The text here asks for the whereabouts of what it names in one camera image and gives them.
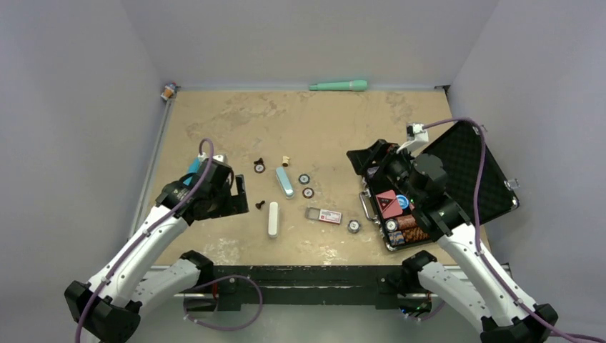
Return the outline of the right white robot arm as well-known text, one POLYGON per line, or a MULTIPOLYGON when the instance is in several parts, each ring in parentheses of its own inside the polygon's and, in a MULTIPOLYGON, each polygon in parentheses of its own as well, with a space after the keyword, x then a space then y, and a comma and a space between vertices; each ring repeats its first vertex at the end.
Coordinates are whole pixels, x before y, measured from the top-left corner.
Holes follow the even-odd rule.
POLYGON ((437 258, 421 251, 402 262, 394 288, 421 288, 438 295, 480 333, 482 342, 545 342, 558 320, 550 304, 538 304, 486 250, 464 209, 447 193, 448 174, 432 154, 413 157, 379 139, 346 153, 367 182, 389 182, 406 196, 416 225, 448 253, 468 281, 452 276, 437 258))

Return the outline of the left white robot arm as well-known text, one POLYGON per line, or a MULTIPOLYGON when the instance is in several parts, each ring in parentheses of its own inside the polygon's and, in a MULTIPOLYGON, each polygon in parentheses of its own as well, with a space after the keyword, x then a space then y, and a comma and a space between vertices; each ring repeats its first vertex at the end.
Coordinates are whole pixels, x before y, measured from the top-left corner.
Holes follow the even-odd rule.
POLYGON ((75 342, 84 333, 100 342, 127 342, 145 311, 180 291, 213 288, 214 263, 194 250, 163 272, 145 275, 193 223, 248 211, 244 176, 221 159, 200 157, 196 170, 162 188, 147 218, 110 262, 87 282, 73 281, 66 288, 75 342))

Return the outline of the light blue stapler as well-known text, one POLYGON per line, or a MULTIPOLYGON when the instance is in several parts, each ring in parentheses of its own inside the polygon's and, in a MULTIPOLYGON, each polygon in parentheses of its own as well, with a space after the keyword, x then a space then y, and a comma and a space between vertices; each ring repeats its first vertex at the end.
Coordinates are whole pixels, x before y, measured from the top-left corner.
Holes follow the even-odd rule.
POLYGON ((287 199, 291 199, 294 196, 294 187, 292 186, 292 183, 289 180, 285 168, 280 166, 276 168, 275 172, 280 189, 282 190, 287 199))

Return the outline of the white stapler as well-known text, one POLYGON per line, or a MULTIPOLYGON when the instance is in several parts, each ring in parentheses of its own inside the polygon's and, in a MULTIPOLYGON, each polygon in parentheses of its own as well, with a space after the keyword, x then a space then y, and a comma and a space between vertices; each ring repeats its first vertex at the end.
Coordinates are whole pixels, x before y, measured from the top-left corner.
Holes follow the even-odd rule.
POLYGON ((279 204, 271 202, 269 204, 267 233, 270 238, 277 238, 279 231, 279 204))

